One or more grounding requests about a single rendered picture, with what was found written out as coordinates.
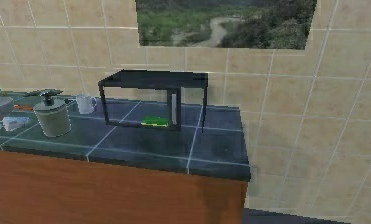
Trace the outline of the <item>grey soap dispenser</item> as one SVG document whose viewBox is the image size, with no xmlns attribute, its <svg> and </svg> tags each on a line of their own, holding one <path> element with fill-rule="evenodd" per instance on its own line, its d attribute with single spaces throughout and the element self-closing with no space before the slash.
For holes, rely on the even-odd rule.
<svg viewBox="0 0 371 224">
<path fill-rule="evenodd" d="M 71 130 L 67 104 L 64 100 L 42 97 L 42 101 L 33 107 L 46 137 L 59 137 Z"/>
</svg>

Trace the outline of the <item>grey sink basin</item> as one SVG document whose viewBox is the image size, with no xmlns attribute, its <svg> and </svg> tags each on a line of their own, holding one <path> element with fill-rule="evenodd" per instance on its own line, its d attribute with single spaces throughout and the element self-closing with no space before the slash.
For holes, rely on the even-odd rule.
<svg viewBox="0 0 371 224">
<path fill-rule="evenodd" d="M 0 121 L 14 109 L 14 100 L 11 97 L 0 97 Z"/>
</svg>

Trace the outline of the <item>green sponge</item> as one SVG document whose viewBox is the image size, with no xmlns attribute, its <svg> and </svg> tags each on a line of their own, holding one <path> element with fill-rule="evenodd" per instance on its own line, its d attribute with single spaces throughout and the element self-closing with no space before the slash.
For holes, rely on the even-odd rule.
<svg viewBox="0 0 371 224">
<path fill-rule="evenodd" d="M 163 117 L 145 117 L 142 119 L 141 124 L 144 126 L 167 127 L 169 121 Z"/>
</svg>

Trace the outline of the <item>dark sink tap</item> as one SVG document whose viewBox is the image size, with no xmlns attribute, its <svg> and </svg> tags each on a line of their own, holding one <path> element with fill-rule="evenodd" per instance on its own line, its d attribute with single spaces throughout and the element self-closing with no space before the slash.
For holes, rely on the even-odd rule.
<svg viewBox="0 0 371 224">
<path fill-rule="evenodd" d="M 36 90 L 32 92 L 26 92 L 23 96 L 30 97 L 30 96 L 41 96 L 41 97 L 52 97 L 61 94 L 63 91 L 58 89 L 44 89 L 44 90 Z"/>
</svg>

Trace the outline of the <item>framed landscape picture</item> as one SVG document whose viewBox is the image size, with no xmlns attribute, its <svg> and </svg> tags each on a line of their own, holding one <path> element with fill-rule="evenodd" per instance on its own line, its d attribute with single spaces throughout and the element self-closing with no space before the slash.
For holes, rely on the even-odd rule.
<svg viewBox="0 0 371 224">
<path fill-rule="evenodd" d="M 303 50 L 317 0 L 136 0 L 142 46 Z"/>
</svg>

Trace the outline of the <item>brown cupboard with tiled worktop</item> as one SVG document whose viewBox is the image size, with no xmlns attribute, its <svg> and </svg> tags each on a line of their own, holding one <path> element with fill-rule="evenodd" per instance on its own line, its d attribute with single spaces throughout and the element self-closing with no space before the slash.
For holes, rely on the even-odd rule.
<svg viewBox="0 0 371 224">
<path fill-rule="evenodd" d="M 181 131 L 143 129 L 166 106 L 108 102 L 46 137 L 35 115 L 0 129 L 0 224 L 241 224 L 250 167 L 236 108 L 182 107 Z"/>
</svg>

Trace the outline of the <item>black microwave frame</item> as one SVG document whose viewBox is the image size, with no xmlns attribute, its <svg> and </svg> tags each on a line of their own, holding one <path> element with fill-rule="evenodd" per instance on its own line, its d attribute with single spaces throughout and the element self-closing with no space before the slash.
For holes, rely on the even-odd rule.
<svg viewBox="0 0 371 224">
<path fill-rule="evenodd" d="M 165 90 L 167 92 L 167 106 L 169 125 L 167 127 L 144 126 L 140 123 L 123 121 L 111 121 L 108 116 L 105 87 L 137 88 Z M 201 107 L 201 128 L 204 128 L 206 106 L 208 101 L 208 74 L 194 72 L 171 72 L 171 71 L 149 71 L 149 70 L 120 70 L 98 82 L 104 119 L 107 125 L 181 130 L 181 89 L 199 88 L 203 90 L 203 103 Z"/>
</svg>

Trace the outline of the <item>white mug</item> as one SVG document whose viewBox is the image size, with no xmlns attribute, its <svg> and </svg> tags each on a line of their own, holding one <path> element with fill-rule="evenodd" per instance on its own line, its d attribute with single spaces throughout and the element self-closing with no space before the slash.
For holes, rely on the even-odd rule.
<svg viewBox="0 0 371 224">
<path fill-rule="evenodd" d="M 80 114 L 91 114 L 97 105 L 96 98 L 88 94 L 77 95 L 76 102 Z"/>
</svg>

